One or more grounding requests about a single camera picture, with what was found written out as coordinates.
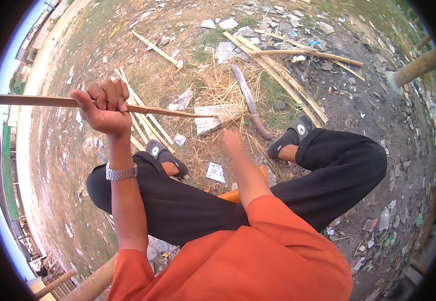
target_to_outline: machete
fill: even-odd
[[[260,131],[260,134],[263,136],[263,138],[265,138],[266,140],[271,140],[271,138],[273,138],[273,134],[269,132],[261,122],[260,115],[256,110],[256,107],[253,102],[253,97],[251,96],[250,88],[246,84],[243,73],[241,72],[238,66],[233,64],[231,64],[230,66],[231,69],[233,70],[233,73],[236,76],[236,79],[238,80],[238,84],[239,87],[241,88],[241,91],[245,95],[246,103],[248,104],[248,108],[250,109],[251,119],[253,120],[254,126],[256,126],[258,131]]]

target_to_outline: black sneaker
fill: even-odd
[[[171,162],[176,165],[179,173],[173,177],[181,178],[188,173],[188,167],[186,167],[183,162],[176,159],[159,141],[151,139],[148,144],[146,144],[146,152],[155,157],[160,163]]]
[[[310,117],[305,114],[299,116],[290,124],[286,132],[268,148],[268,157],[279,160],[278,153],[282,148],[290,144],[299,145],[314,128]]]

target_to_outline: dirt ground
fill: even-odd
[[[89,2],[66,23],[48,58],[47,70],[36,93],[68,96],[72,89],[79,89],[91,81],[100,82],[116,76],[114,69],[122,66],[133,89],[149,106],[167,108],[187,87],[194,92],[190,107],[185,109],[188,112],[193,112],[192,108],[196,106],[223,102],[244,105],[239,87],[233,85],[235,79],[229,64],[216,64],[213,52],[209,51],[216,49],[220,41],[227,41],[223,31],[198,25],[206,19],[224,20],[234,16],[239,22],[232,31],[235,32],[244,26],[257,28],[264,15],[261,6],[280,5],[291,14],[299,9],[305,17],[302,18],[304,27],[298,28],[300,36],[296,39],[319,39],[322,45],[326,42],[325,51],[365,63],[363,68],[351,67],[365,77],[363,82],[336,65],[331,71],[322,70],[322,59],[308,57],[304,62],[291,63],[291,56],[275,58],[323,107],[329,118],[325,128],[365,135],[381,143],[389,152],[388,171],[383,181],[340,218],[340,223],[333,227],[334,235],[330,236],[326,231],[323,234],[335,241],[351,268],[357,259],[365,257],[364,267],[353,271],[354,288],[350,300],[363,300],[376,289],[380,296],[390,292],[401,269],[423,245],[430,226],[432,206],[429,200],[436,175],[436,71],[410,83],[406,96],[399,96],[387,87],[385,74],[417,57],[414,44],[423,33],[413,28],[409,24],[410,17],[390,0],[351,2],[352,5],[341,1],[308,4],[299,0],[296,3],[166,1],[164,8],[156,6],[156,10],[141,19],[134,30],[153,43],[161,35],[175,37],[161,48],[168,54],[179,49],[176,59],[183,60],[184,67],[178,71],[156,52],[147,51],[145,44],[130,33],[130,25],[157,4],[142,0]],[[106,42],[121,21],[122,27]],[[335,33],[325,35],[318,30],[317,21],[333,25]],[[305,28],[309,28],[310,33],[305,33]],[[302,111],[252,60],[234,58],[231,62],[243,70],[263,123],[279,137]],[[66,84],[70,77],[71,84]],[[349,78],[355,78],[355,84],[351,84]],[[286,108],[278,109],[278,102],[285,102]],[[47,252],[56,254],[63,267],[77,268],[79,277],[76,280],[79,282],[116,253],[117,241],[112,218],[94,206],[85,187],[89,172],[103,164],[101,157],[107,159],[109,155],[105,135],[91,129],[85,121],[81,128],[75,120],[76,114],[76,109],[33,108],[29,172],[30,185],[39,200],[33,208],[33,214],[39,215],[42,221],[39,237]],[[190,177],[183,180],[185,184],[209,188],[215,195],[231,189],[233,176],[227,168],[228,159],[221,148],[218,132],[198,137],[191,120],[163,116],[158,120],[171,137],[176,133],[187,137],[183,147],[172,146],[175,155],[190,170]],[[250,120],[246,113],[227,128],[242,134],[247,153],[257,164],[268,164],[278,183],[309,173],[294,164],[270,162],[257,147],[259,144],[266,150],[270,142],[260,137]],[[133,135],[145,144],[136,131]],[[406,163],[404,168],[403,163],[407,161],[410,165],[407,167]],[[227,184],[205,177],[209,162],[224,167]],[[373,232],[362,230],[367,220],[378,218],[384,207],[394,200],[396,206],[391,209],[388,230],[379,232],[377,227]],[[417,223],[415,220],[420,214],[424,221]],[[395,228],[392,224],[396,216],[401,220]],[[394,232],[394,244],[383,247]],[[372,236],[375,245],[357,252]],[[153,260],[155,272],[159,273],[168,260],[160,252]]]

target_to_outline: forearm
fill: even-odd
[[[126,134],[119,138],[108,137],[111,169],[126,170],[133,167],[129,138]],[[111,206],[119,249],[135,249],[146,253],[148,228],[136,178],[111,181]]]
[[[233,154],[231,165],[238,184],[239,198],[245,209],[258,196],[273,195],[263,173],[244,152]]]

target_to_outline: sky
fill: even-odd
[[[42,12],[47,8],[43,0],[36,2],[31,8],[28,15],[23,19],[21,25],[17,29],[15,35],[9,44],[9,48],[4,54],[3,62],[0,66],[0,94],[7,94],[9,92],[9,82],[13,77],[16,69],[21,64],[20,61],[15,59],[17,51],[21,46],[24,38],[28,34],[29,30],[33,27],[36,20],[42,14]],[[3,130],[3,122],[7,120],[8,106],[0,105],[0,132]],[[17,272],[21,275],[22,279],[26,278],[31,280],[36,278],[29,268],[26,258],[21,253],[17,244],[7,226],[3,212],[0,208],[0,235],[3,240],[3,244],[8,251],[10,259],[13,261]]]

